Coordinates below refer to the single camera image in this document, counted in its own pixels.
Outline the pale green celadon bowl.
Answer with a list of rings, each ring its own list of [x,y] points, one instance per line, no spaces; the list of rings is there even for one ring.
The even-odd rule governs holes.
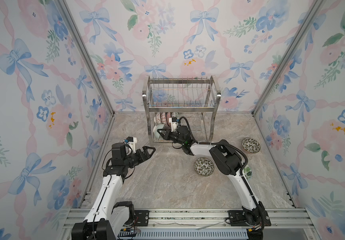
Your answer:
[[[153,128],[153,135],[154,135],[154,140],[158,141],[160,139],[160,134],[158,132],[159,129],[163,129],[164,128],[164,124],[158,124],[155,125]]]

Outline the black floral pattern bowl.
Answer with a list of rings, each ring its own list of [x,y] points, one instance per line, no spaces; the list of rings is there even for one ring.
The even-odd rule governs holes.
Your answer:
[[[165,118],[166,118],[166,123],[168,126],[171,126],[171,122],[170,122],[170,119],[171,119],[171,112],[166,112],[165,113]]]

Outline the red diamond pattern bowl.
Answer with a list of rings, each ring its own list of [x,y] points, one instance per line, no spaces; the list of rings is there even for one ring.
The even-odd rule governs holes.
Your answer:
[[[159,113],[160,114],[160,121],[162,124],[167,125],[167,118],[166,112]]]

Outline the black leaf pattern pink bowl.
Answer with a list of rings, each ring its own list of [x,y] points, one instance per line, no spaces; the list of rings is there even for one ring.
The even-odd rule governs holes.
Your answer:
[[[261,145],[253,138],[244,138],[242,140],[242,148],[250,154],[256,154],[261,150]]]

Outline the green monstera leaf bowl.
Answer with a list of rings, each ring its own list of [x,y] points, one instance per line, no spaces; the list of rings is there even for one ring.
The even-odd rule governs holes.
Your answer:
[[[249,180],[252,178],[252,169],[250,168],[250,166],[246,165],[243,169],[243,174],[244,177]]]

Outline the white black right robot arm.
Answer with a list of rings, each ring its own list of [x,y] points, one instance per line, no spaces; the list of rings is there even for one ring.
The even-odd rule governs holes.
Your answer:
[[[198,142],[188,126],[179,126],[175,131],[158,129],[157,132],[164,140],[180,144],[185,154],[210,157],[213,160],[218,170],[232,182],[242,203],[241,210],[228,211],[226,224],[246,227],[249,240],[262,240],[264,228],[271,226],[271,220],[243,173],[248,163],[247,156],[226,140],[216,143]]]

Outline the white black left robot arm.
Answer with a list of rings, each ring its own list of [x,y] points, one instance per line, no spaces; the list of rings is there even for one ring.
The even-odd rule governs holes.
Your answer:
[[[135,150],[133,142],[112,145],[112,157],[103,171],[97,198],[84,220],[74,224],[72,240],[116,240],[124,226],[135,224],[133,203],[117,202],[117,195],[128,177],[128,170],[151,159],[155,151],[156,148],[149,146]]]

